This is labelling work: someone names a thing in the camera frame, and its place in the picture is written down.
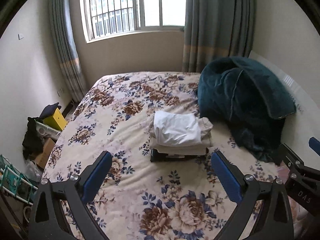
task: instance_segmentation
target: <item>cardboard box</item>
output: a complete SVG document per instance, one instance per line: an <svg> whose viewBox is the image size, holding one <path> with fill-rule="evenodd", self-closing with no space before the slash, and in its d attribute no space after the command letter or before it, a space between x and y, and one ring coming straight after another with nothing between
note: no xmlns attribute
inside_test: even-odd
<svg viewBox="0 0 320 240"><path fill-rule="evenodd" d="M36 164L41 167L45 168L45 165L47 164L47 161L49 159L49 156L52 152L52 149L55 145L55 142L52 141L51 138L47 138L43 145L43 152L36 156L35 162Z"/></svg>

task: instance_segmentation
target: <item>curtain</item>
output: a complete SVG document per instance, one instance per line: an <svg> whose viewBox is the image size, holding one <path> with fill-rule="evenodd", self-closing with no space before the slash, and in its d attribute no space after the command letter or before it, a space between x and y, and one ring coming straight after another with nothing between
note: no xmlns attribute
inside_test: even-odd
<svg viewBox="0 0 320 240"><path fill-rule="evenodd" d="M88 90L73 39L69 0L49 0L49 14L60 68L73 100L80 102Z"/></svg>
<svg viewBox="0 0 320 240"><path fill-rule="evenodd" d="M248 57L255 0L187 0L182 71L201 72L218 57Z"/></svg>

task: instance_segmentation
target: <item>bed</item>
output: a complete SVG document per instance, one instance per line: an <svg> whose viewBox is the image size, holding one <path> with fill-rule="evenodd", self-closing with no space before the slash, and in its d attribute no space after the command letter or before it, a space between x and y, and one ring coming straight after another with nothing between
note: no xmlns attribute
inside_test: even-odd
<svg viewBox="0 0 320 240"><path fill-rule="evenodd" d="M110 238L214 239L235 208L211 170L210 154L186 162L151 163L148 126L156 110L198 116L199 73L137 72L99 79L76 108L44 171L51 182L80 174L103 150L112 167L88 208ZM257 161L236 146L228 128L215 123L214 147L244 174L273 181L273 163ZM257 217L257 202L243 237ZM83 239L68 204L62 206L71 229Z"/></svg>

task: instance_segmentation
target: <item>metal bolt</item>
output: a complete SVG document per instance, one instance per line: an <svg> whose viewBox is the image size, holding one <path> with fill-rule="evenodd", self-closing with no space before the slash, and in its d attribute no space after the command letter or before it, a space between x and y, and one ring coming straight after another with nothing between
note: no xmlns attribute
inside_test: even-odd
<svg viewBox="0 0 320 240"><path fill-rule="evenodd" d="M277 179L276 179L276 183L278 183L278 184L282 184L283 182L282 182L282 180L281 180L281 179L277 178Z"/></svg>
<svg viewBox="0 0 320 240"><path fill-rule="evenodd" d="M41 184L42 185L45 185L45 184L47 184L48 183L48 179L43 179L43 180L41 180Z"/></svg>
<svg viewBox="0 0 320 240"><path fill-rule="evenodd" d="M251 174L247 174L244 176L247 181L253 181L254 177Z"/></svg>
<svg viewBox="0 0 320 240"><path fill-rule="evenodd" d="M73 174L70 176L70 180L72 180L72 181L75 181L77 179L79 179L79 175L77 175L77 174Z"/></svg>

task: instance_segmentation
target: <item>dark green blanket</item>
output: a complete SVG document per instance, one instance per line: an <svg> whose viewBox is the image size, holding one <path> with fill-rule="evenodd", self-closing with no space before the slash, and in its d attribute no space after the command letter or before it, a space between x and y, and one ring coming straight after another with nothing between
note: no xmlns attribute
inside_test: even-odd
<svg viewBox="0 0 320 240"><path fill-rule="evenodd" d="M259 62L226 57L209 63L198 87L200 117L225 120L237 145L258 160L280 164L285 116L295 112L290 94L279 79Z"/></svg>

